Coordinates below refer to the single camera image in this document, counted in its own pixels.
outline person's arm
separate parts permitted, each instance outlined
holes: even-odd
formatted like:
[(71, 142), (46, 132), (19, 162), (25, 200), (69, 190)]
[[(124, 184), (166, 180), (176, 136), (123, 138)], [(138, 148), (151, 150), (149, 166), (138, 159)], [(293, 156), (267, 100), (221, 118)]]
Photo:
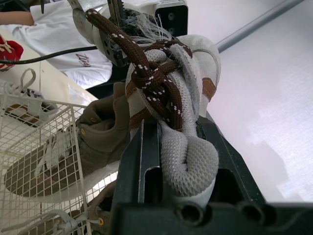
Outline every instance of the person's arm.
[(0, 12), (0, 25), (2, 24), (21, 24), (31, 26), (34, 25), (34, 19), (30, 12)]

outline screw hole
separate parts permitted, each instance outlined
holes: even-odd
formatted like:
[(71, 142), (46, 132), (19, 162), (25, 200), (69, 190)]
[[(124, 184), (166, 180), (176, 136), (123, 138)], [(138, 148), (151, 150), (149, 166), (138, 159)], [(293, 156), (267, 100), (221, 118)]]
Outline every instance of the screw hole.
[(173, 12), (171, 12), (170, 14), (168, 14), (168, 19), (170, 21), (172, 21), (173, 19), (175, 19), (175, 14)]
[(261, 210), (253, 205), (244, 206), (242, 208), (242, 213), (247, 217), (247, 219), (253, 220), (257, 223), (262, 223), (264, 221), (264, 216)]
[(196, 205), (182, 205), (178, 215), (185, 223), (192, 226), (199, 225), (203, 219), (203, 212)]
[(271, 225), (275, 224), (277, 221), (276, 209), (272, 206), (269, 206), (269, 205), (264, 205), (262, 209), (263, 209), (263, 213), (265, 216), (263, 225), (271, 226)]
[(172, 35), (174, 35), (174, 33), (175, 33), (175, 29), (174, 29), (174, 28), (170, 28), (168, 31), (169, 31)]

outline gray mesh fabric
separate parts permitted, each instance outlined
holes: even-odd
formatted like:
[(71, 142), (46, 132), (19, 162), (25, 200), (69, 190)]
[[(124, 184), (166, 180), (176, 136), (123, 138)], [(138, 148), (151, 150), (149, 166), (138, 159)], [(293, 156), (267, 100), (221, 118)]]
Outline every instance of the gray mesh fabric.
[[(141, 101), (162, 127), (161, 163), (163, 179), (176, 196), (192, 197), (204, 192), (213, 182), (218, 170), (218, 153), (208, 141), (197, 137), (196, 120), (202, 94), (201, 68), (179, 45), (170, 48), (179, 57), (181, 69), (168, 74), (177, 85), (182, 99), (182, 132), (175, 131), (162, 121), (137, 90)], [(146, 53), (149, 61), (165, 63), (169, 59), (159, 50)]]

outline white t-shirt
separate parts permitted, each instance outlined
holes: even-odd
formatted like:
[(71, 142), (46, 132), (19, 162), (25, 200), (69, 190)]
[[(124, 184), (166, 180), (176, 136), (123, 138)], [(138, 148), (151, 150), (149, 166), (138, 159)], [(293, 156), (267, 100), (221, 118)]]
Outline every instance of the white t-shirt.
[[(45, 4), (44, 14), (39, 5), (32, 6), (30, 12), (34, 26), (12, 24), (1, 27), (40, 55), (93, 46), (76, 29), (67, 0)], [(111, 62), (98, 50), (61, 55), (48, 61), (85, 89), (107, 82), (112, 73)]]

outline shoe eyelet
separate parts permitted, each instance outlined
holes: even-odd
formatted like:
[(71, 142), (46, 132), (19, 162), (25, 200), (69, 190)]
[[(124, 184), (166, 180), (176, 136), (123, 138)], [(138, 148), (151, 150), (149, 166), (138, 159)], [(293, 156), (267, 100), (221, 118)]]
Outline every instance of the shoe eyelet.
[(99, 222), (99, 225), (100, 225), (100, 226), (104, 225), (104, 221), (103, 221), (102, 218), (99, 217), (98, 220), (100, 220), (100, 222)]

